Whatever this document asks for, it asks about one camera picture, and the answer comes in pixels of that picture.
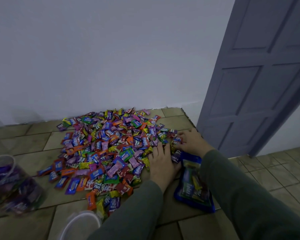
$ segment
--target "sleeve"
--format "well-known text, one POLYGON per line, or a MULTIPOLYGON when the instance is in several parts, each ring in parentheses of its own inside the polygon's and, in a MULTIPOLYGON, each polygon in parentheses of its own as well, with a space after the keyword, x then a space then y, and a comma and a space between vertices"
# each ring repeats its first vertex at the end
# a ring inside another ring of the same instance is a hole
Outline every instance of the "sleeve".
POLYGON ((88 240, 150 239, 160 216, 163 194, 153 181, 144 182, 88 240))
POLYGON ((300 217, 217 150, 203 157, 200 177, 240 239, 300 239, 300 217))

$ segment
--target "person's left hand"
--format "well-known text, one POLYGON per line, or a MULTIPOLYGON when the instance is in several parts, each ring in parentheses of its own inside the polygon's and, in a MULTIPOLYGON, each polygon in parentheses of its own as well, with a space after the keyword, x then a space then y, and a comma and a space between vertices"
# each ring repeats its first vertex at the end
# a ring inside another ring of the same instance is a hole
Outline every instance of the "person's left hand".
POLYGON ((166 144, 163 149, 161 142, 153 148, 153 154, 148 157, 150 161, 150 180, 155 182, 164 193, 181 169, 181 163, 175 164, 172 162, 170 144, 166 144))

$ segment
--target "person's right arm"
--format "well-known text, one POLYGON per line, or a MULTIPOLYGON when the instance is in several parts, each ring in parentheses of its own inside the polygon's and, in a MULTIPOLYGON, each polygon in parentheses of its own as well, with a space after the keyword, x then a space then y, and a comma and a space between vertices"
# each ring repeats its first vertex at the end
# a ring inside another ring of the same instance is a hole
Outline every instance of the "person's right arm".
POLYGON ((300 217, 246 176, 192 129, 178 149, 200 156, 206 182, 240 239, 300 239, 300 217))

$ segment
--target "purple door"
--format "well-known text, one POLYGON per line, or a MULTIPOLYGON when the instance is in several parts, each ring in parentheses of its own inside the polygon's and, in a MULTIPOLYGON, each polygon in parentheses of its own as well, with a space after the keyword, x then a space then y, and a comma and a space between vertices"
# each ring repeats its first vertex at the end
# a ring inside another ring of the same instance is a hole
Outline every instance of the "purple door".
POLYGON ((198 131, 227 157, 255 154, 299 91, 300 0, 236 0, 198 131))

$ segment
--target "hand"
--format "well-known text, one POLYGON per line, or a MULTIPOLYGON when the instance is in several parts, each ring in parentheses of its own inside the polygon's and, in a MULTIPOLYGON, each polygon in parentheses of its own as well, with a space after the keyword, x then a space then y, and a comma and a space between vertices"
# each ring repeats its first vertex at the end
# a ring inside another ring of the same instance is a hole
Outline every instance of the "hand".
POLYGON ((214 149, 208 142, 206 142, 205 139, 201 137, 200 133, 195 128, 181 131, 178 133, 178 135, 182 137, 183 142, 185 142, 183 145, 175 145, 175 148, 178 150, 182 150, 203 158, 208 151, 214 149))
POLYGON ((164 193, 181 169, 181 163, 175 164, 171 161, 170 144, 166 144, 163 149, 161 142, 153 148, 153 154, 149 155, 149 161, 150 180, 155 182, 164 193))

